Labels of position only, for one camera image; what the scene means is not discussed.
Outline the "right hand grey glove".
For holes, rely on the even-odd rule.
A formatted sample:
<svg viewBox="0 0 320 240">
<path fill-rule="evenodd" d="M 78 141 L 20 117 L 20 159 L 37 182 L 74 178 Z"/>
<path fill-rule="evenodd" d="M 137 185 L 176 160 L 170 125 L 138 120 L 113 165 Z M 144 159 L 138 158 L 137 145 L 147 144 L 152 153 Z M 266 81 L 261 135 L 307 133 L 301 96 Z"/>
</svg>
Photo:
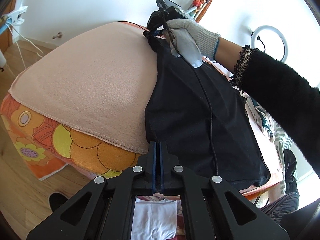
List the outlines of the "right hand grey glove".
<svg viewBox="0 0 320 240">
<path fill-rule="evenodd" d="M 202 58 L 215 59 L 220 35 L 208 31 L 193 20 L 174 19 L 167 21 L 164 35 L 170 42 L 171 54 L 182 56 L 194 68 L 202 65 Z"/>
</svg>

